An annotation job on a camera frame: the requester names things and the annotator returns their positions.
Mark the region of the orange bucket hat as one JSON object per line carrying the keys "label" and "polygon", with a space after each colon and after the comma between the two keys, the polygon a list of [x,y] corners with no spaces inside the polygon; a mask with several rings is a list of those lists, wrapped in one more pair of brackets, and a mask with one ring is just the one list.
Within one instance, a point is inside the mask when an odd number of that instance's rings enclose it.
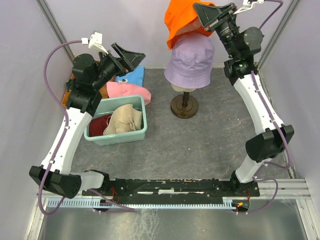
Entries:
{"label": "orange bucket hat", "polygon": [[203,0],[171,0],[164,14],[164,24],[169,34],[166,45],[169,50],[173,49],[177,41],[187,33],[201,34],[210,37],[213,33],[206,32],[200,23],[193,5],[202,4],[215,7],[216,4]]}

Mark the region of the teal plastic basket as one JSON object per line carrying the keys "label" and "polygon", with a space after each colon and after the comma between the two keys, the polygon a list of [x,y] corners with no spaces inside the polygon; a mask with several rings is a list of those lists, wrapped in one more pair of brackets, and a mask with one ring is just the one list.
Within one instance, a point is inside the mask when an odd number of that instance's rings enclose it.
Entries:
{"label": "teal plastic basket", "polygon": [[93,119],[101,117],[103,115],[113,114],[113,112],[117,108],[127,104],[132,104],[134,109],[142,112],[141,130],[120,133],[120,134],[90,137],[89,136],[90,124],[89,124],[84,130],[84,138],[87,141],[93,142],[99,146],[106,146],[106,145],[143,140],[145,138],[146,131],[148,129],[148,124],[147,124],[145,102],[143,97],[140,95],[131,95],[131,96],[102,99],[97,107],[97,110],[93,116]]}

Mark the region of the wooden compartment tray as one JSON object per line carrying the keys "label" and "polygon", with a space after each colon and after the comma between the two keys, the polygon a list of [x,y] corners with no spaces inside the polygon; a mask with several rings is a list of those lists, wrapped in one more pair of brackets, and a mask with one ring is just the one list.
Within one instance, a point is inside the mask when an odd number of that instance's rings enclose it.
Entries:
{"label": "wooden compartment tray", "polygon": [[62,100],[61,100],[61,104],[62,104],[62,106],[63,106],[64,108],[66,108],[67,101],[68,101],[68,97],[69,97],[69,94],[70,94],[70,92],[71,92],[71,91],[70,91],[70,84],[71,84],[71,82],[73,81],[74,78],[75,78],[74,75],[71,74],[70,79],[65,83],[65,85],[66,85],[66,90],[65,90],[64,95],[63,95],[63,98],[62,98]]}

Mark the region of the pink bucket hat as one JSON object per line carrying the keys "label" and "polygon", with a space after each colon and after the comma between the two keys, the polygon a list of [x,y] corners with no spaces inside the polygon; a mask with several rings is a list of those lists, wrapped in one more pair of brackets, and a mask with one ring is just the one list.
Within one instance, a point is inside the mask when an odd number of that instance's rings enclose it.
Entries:
{"label": "pink bucket hat", "polygon": [[109,81],[106,84],[106,90],[109,98],[140,95],[142,96],[145,105],[148,105],[152,100],[150,91],[145,87],[136,84]]}

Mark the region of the cream mannequin head stand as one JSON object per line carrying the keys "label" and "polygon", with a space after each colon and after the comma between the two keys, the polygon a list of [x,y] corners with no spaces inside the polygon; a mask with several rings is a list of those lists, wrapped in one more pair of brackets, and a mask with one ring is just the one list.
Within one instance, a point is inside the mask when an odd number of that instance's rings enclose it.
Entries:
{"label": "cream mannequin head stand", "polygon": [[198,101],[190,95],[191,92],[195,91],[195,88],[183,88],[177,85],[171,84],[171,87],[176,92],[182,92],[175,96],[171,103],[171,112],[180,119],[190,119],[194,117],[199,109]]}

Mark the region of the purple bucket hat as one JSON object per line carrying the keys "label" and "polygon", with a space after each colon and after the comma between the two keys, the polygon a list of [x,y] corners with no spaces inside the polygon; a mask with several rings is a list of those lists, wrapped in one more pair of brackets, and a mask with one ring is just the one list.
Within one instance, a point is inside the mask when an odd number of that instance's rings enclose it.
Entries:
{"label": "purple bucket hat", "polygon": [[200,89],[211,82],[215,47],[200,33],[183,35],[171,50],[164,76],[172,85],[183,89]]}

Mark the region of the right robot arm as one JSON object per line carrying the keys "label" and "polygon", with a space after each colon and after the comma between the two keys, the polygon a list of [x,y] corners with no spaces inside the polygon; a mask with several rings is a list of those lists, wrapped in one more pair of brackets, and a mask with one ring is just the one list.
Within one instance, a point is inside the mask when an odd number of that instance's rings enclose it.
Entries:
{"label": "right robot arm", "polygon": [[255,0],[245,0],[241,8],[234,3],[224,6],[193,4],[206,32],[216,32],[229,59],[224,62],[224,74],[241,96],[253,121],[255,136],[245,143],[246,157],[226,186],[236,196],[255,186],[261,167],[269,165],[278,154],[288,149],[294,135],[292,125],[285,125],[273,109],[261,86],[254,56],[261,51],[264,35],[252,26],[240,31],[236,18],[251,10]]}

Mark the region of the blue printed cloth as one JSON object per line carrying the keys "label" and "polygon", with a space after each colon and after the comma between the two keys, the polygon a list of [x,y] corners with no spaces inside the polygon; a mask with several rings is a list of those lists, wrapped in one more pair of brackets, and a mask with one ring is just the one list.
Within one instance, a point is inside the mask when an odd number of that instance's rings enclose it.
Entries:
{"label": "blue printed cloth", "polygon": [[144,85],[145,67],[138,66],[134,71],[127,73],[125,76],[117,76],[115,82],[122,84],[134,84],[142,87]]}

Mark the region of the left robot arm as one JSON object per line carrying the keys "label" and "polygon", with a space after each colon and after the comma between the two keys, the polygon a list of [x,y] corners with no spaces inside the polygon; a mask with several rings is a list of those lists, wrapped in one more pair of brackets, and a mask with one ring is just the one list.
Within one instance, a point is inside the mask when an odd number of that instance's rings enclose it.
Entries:
{"label": "left robot arm", "polygon": [[29,176],[39,186],[39,194],[47,191],[72,199],[80,191],[94,189],[99,195],[106,195],[111,189],[107,173],[98,170],[71,172],[81,136],[102,100],[101,88],[112,77],[133,72],[146,57],[144,53],[125,50],[117,43],[111,46],[117,57],[100,49],[99,60],[89,53],[82,53],[73,60],[73,88],[62,107],[64,118],[60,129],[41,164],[29,170]]}

